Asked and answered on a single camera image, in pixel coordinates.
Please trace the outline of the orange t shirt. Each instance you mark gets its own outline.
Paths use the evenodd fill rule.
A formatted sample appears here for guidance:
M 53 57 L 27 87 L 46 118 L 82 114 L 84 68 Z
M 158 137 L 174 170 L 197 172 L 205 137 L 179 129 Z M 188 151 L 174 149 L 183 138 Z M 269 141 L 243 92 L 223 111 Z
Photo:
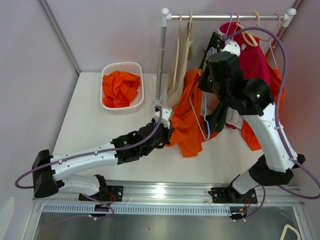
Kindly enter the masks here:
M 205 133 L 206 122 L 201 115 L 203 92 L 198 88 L 201 74 L 201 69 L 186 72 L 183 93 L 171 117 L 173 132 L 166 147 L 178 146 L 184 158 L 196 157 L 203 150 L 202 143 L 218 135 Z
M 109 75 L 104 75 L 102 77 L 103 103 L 108 108 L 129 107 L 138 96 L 140 84 L 141 78 L 129 72 L 116 70 Z

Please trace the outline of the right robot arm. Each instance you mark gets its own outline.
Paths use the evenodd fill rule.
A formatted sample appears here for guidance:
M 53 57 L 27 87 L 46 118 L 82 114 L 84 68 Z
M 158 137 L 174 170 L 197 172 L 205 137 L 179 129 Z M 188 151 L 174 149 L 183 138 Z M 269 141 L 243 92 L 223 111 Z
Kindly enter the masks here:
M 305 156 L 290 149 L 280 125 L 276 124 L 276 104 L 268 84 L 260 78 L 245 79 L 237 55 L 221 51 L 208 57 L 199 89 L 217 96 L 218 110 L 232 108 L 253 130 L 263 155 L 226 188 L 225 198 L 240 202 L 258 185 L 286 185 L 293 178 L 293 169 L 303 164 Z

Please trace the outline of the light blue wire hanger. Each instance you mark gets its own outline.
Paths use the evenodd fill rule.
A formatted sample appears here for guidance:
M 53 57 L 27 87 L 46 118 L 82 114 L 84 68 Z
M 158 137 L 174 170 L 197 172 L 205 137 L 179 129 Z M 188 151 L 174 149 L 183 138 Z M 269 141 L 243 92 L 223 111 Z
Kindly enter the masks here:
M 204 62 L 203 62 L 203 66 L 202 66 L 202 73 L 205 72 L 205 68 L 207 66 L 207 59 L 208 57 L 210 57 L 211 55 L 215 54 L 215 48 L 214 47 L 210 47 L 209 50 L 207 50 L 207 52 L 205 53 L 205 56 L 204 56 Z M 204 119 L 204 126 L 207 127 L 207 130 L 208 130 L 208 133 L 204 133 L 204 130 L 203 130 L 203 127 L 202 125 L 200 124 L 200 118 L 197 117 L 197 114 L 196 114 L 196 111 L 195 111 L 195 108 L 194 108 L 194 105 L 192 104 L 192 100 L 191 100 L 191 97 L 189 96 L 188 97 L 189 99 L 189 102 L 190 102 L 190 105 L 191 105 L 191 108 L 192 108 L 192 111 L 193 111 L 193 115 L 196 119 L 196 122 L 197 122 L 197 125 L 198 125 L 198 128 L 202 134 L 202 137 L 204 139 L 205 142 L 207 142 L 210 137 L 211 137 L 211 133 L 210 133 L 210 126 L 209 126 L 209 122 L 206 118 L 207 116 L 207 110 L 208 110 L 208 104 L 207 104 L 207 93 L 206 92 L 203 92 L 202 93 L 202 102 L 201 102 L 201 116 L 203 117 Z

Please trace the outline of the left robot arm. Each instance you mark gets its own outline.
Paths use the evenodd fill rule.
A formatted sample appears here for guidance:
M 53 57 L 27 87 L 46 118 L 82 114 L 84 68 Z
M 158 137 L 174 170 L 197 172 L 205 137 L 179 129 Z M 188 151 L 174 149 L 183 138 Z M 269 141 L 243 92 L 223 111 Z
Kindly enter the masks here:
M 42 150 L 32 165 L 33 195 L 40 199 L 58 192 L 78 193 L 81 201 L 85 196 L 101 201 L 109 191 L 105 178 L 99 174 L 86 178 L 79 172 L 137 161 L 169 144 L 173 130 L 170 120 L 152 119 L 139 130 L 91 150 L 61 155 Z

